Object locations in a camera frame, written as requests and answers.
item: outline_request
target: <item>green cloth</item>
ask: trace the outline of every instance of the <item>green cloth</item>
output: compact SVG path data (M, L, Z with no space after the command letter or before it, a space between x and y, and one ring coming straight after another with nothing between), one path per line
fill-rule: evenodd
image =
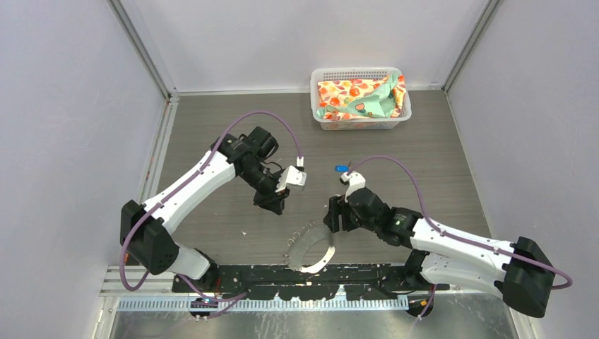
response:
M337 107L333 105L320 107L317 115L322 119L325 113L337 111L369 118L389 118L391 117L391 114L393 114L393 110L396 106L395 96L391 90L397 85L398 77L399 73L391 74L389 79L372 91L372 93L352 101L347 107ZM359 104L364 104L364 109L357 110L355 107Z

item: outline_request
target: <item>wire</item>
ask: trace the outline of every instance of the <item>wire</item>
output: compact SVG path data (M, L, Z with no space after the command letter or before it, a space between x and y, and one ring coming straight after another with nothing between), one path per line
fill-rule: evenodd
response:
M242 294L236 295L235 297L231 297L231 298L216 299L214 297L209 297L208 295L205 295L204 293L202 293L202 291L198 290L198 288L194 284L192 284L191 281L189 281L189 277L182 275L182 274L178 274L178 276L191 288L192 291L199 294L200 297L202 297L204 299L213 300L214 302L234 302L236 300L241 300L246 296L246 293L243 292Z
M408 292L399 292L399 293L397 293L397 292L393 292L393 293L394 293L395 295L408 295L408 294L410 294L410 293L414 293L414 292L416 292L416 291L417 291L417 290L411 290L411 291L408 291Z
M414 319L414 321L412 322L412 325L410 325L410 330L408 331L408 338L412 337L412 331L414 330L414 327L416 327L416 323L418 321L422 320L422 317L427 313L427 310L429 309L430 305L432 304L433 300L434 300L434 293L437 291L437 286L433 285L431 288L431 296L427 301L427 304L425 305L424 309L422 309L422 311L420 312L420 314L418 314L418 316L416 317L416 319Z
M214 157L214 155L216 154L216 152L218 151L218 148L220 147L220 144L223 143L223 139L226 137L226 135L231 131L231 129L237 125L241 120L250 117L252 115L255 114L265 114L268 116L271 116L275 119L277 119L281 124L283 124L283 126L289 131L289 134L291 135L291 138L293 139L293 142L295 143L295 147L297 149L297 157L298 158L302 158L304 157L303 153L302 153L302 149L300 148L300 143L297 140L297 137L295 136L295 134L293 133L293 131L291 130L291 127L289 127L289 125L283 120L281 119L281 117L279 117L277 114L274 114L272 112L267 112L267 111L253 111L253 112L247 112L245 114L243 114L242 116L240 116L239 118L235 119L223 132L223 134L220 135L220 137L218 138L218 140L216 141L216 143L214 144L214 148L212 149L212 151L210 152L210 154L208 155L208 158L206 158L206 161L200 166L200 168L195 171L191 176L189 176L189 178L187 178L184 182L182 182L179 186L177 186L177 188L173 189L169 194L167 194L159 203L156 203L156 205L154 205L152 208L150 208L150 210L148 210L136 223L135 225L131 228L131 231L129 231L129 233L127 234L127 236L125 237L125 240L123 241L123 246L121 248L121 255L119 257L119 275L121 278L121 283L123 284L123 286L125 287L125 289L127 289L128 291L137 291L142 284L146 281L146 278L148 277L148 274L150 273L149 271L146 271L143 276L141 277L141 279L139 280L139 282L137 283L137 285L135 286L131 286L129 284L129 282L127 281L127 278L125 276L125 255L127 253L127 248L129 247L129 244L131 243L131 240L133 239L133 236L135 235L135 233L137 232L137 230L139 230L139 228L141 227L141 225L150 217L150 215L152 215L158 208L161 208L169 199L171 199L175 194L177 194L179 191L181 191L185 186L187 186L190 182L192 182L195 178L197 178L198 175L203 174L204 169L210 164L210 161L212 160L212 158ZM185 275L181 275L179 274L179 277L181 277L186 283L187 285L196 293L198 293L201 296L204 296L203 293L201 293L201 291L199 291L190 281L189 279L185 276ZM240 299L243 299L245 297L245 293L242 293L236 297L233 298L229 298L229 299L215 299L215 298L211 298L213 299L215 302L224 302L224 301L237 301Z
M385 160L389 160L391 162L394 162L397 165L399 165L399 167L401 167L401 169L408 175L408 177L410 177L410 180L412 181L412 184L414 185L414 188L416 189L416 195L418 196L418 202L420 204L420 210L422 211L422 216L425 218L425 220L428 222L428 224L430 225L430 227L432 227L433 230L437 231L438 233L440 233L440 234L442 234L445 237L448 237L450 239L454 239L454 240L457 240L459 242L463 242L464 244L469 244L469 245L473 245L473 246L476 246L476 247L480 247L481 249L486 249L486 250L489 250L489 251L492 251L492 252L497 252L497 253L503 254L505 256L510 256L510 257L512 257L514 259L517 259L517 260L520 260L520 261L524 261L524 262L529 263L531 265L540 267L540 268L542 268L544 270L548 270L549 272L557 274L557 275L560 275L564 279L566 279L565 283L563 283L561 285L552 286L551 287L552 290L561 290L561 289L568 288L568 287L572 286L572 283L574 282L572 280L572 278L569 275L567 275L565 272L563 272L561 270L558 270L555 267L549 266L547 264L541 263L539 261L536 261L536 260L533 260L533 259L530 259L530 258L526 258L525 256L521 256L519 254L515 254L515 253L511 253L511 252L505 251L503 249L496 249L493 246L490 246L490 245L487 245L487 244L483 244L483 243L479 243L479 242L476 242L474 240L466 239L464 237L460 237L458 235L451 234L449 232L443 232L441 230L441 228L431 220L431 218L430 218L430 216L429 216L429 214L427 212L427 209L425 207L425 201L422 198L422 192L420 190L420 186L416 182L416 178L414 177L414 175L412 174L412 172L410 172L410 170L408 170L408 168L406 166L404 166L399 160L397 160L397 159L395 159L393 157L389 157L387 155L373 155L371 157L367 157L366 159L362 160L361 162L359 162L354 167L350 168L350 170L348 171L348 174L351 174L351 172L354 172L355 170L357 170L358 167L362 166L364 163L369 162L370 160L373 160L373 159L385 159ZM422 318L422 315L426 312L426 310L428 309L428 306L430 305L430 302L433 300L433 298L434 298L434 291L435 290L437 290L437 286L436 285L433 287L433 290L432 290L432 293L431 293L431 297L429 299L429 302L427 303L427 306L422 310L422 312L420 312L420 315L418 316L419 319Z

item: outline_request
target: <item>orange patterned fabric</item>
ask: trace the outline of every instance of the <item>orange patterned fabric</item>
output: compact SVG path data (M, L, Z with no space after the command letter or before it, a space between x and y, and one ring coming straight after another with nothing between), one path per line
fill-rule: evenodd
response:
M372 93L373 90L377 89L388 79L389 76L386 76L381 80L352 79L341 81L321 81L318 83L320 107L326 107L327 105L335 107L347 107L348 104L357 98L365 97ZM391 118L396 118L401 115L404 94L406 93L405 79L403 75L398 76L397 85L393 88L392 93L395 97L396 107L391 113ZM342 112L340 113L337 111L326 112L323 115L323 118L334 121L347 119L369 119L369 117L362 115Z

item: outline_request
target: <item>gray floor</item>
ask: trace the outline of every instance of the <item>gray floor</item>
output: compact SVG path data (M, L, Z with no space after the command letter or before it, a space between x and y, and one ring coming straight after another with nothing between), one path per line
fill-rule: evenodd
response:
M328 198L341 194L336 165L376 154L399 158L417 177L432 217L460 230L489 236L478 195L449 106L441 91L410 92L413 116L389 131L322 131L312 119L308 94L211 95L182 97L174 120L160 190L195 165L236 117L265 109L279 114L299 138L308 174L304 191L292 191L282 216L252 205L253 190L241 179L219 188L179 226L174 238L218 263L282 263L291 234L309 221L321 222ZM234 128L249 133L256 125L279 141L273 160L295 163L287 131L270 117L254 116ZM365 165L367 186L390 206L420 210L414 188L401 169L382 160ZM409 254L365 230L336 234L336 263L404 262ZM317 244L309 260L322 255Z

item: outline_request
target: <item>gray work surface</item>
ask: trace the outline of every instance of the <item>gray work surface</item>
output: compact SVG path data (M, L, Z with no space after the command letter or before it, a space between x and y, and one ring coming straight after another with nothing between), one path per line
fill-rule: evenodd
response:
M416 176L430 215L445 225L488 237L478 195L453 118L441 91L412 91L412 118L392 130L323 131L312 118L309 94L200 95L181 97L168 144L159 190L167 188L209 150L238 116L252 110L279 114L292 127L304 152L307 184L292 190L283 215L253 206L254 190L242 179L220 187L193 210L174 233L181 244L197 248L223 264L283 263L287 240L310 221L322 223L328 198L343 194L336 165L370 155L390 155ZM280 147L271 158L295 164L295 144L275 119L252 116L232 130L234 136L262 126ZM390 206L420 211L415 190L402 169L385 160L360 168L367 187ZM334 263L402 263L410 250L398 249L366 230L335 234ZM307 256L324 254L317 244Z
M512 339L507 306L484 294L437 295L433 312L416 323L404 311L232 312L195 322L186 312L118 311L110 338L219 339Z

